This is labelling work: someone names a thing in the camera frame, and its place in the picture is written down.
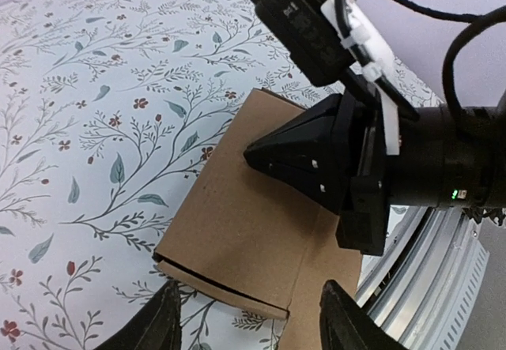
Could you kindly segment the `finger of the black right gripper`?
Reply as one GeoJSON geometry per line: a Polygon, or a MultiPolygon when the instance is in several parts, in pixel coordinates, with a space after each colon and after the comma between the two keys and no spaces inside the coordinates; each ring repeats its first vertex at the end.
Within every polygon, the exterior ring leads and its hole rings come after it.
{"type": "Polygon", "coordinates": [[[356,101],[331,94],[244,150],[247,164],[332,213],[351,207],[356,172],[352,129],[356,101]]]}

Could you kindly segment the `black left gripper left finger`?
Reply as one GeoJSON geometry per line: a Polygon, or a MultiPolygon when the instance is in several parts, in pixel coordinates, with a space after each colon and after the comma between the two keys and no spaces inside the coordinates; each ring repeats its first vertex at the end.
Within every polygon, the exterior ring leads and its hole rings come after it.
{"type": "Polygon", "coordinates": [[[181,298],[177,282],[168,280],[146,305],[99,350],[180,350],[181,298]]]}

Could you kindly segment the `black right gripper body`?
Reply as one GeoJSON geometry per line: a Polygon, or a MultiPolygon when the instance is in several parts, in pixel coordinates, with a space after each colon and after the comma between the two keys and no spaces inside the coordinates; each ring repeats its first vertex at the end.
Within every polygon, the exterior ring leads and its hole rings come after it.
{"type": "Polygon", "coordinates": [[[444,105],[419,113],[419,121],[401,123],[399,155],[381,156],[384,179],[355,198],[353,211],[341,212],[341,248],[383,254],[393,205],[457,207],[477,223],[505,223],[505,101],[465,108],[465,115],[481,123],[472,134],[456,126],[444,105]]]}

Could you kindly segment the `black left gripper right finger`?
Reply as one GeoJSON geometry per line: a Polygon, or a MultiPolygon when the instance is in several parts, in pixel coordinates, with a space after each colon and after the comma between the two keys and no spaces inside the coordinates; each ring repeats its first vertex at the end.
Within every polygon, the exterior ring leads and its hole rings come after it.
{"type": "Polygon", "coordinates": [[[406,350],[388,336],[335,281],[323,286],[319,314],[323,350],[406,350]]]}

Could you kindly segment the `brown cardboard box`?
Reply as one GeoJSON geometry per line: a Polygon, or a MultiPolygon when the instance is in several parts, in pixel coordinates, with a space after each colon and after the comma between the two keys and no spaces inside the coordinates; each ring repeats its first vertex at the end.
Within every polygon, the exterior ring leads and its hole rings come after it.
{"type": "Polygon", "coordinates": [[[160,271],[205,295],[287,321],[283,349],[318,349],[320,296],[357,290],[362,257],[338,246],[338,218],[252,168],[244,150],[301,113],[254,89],[213,150],[154,251],[160,271]]]}

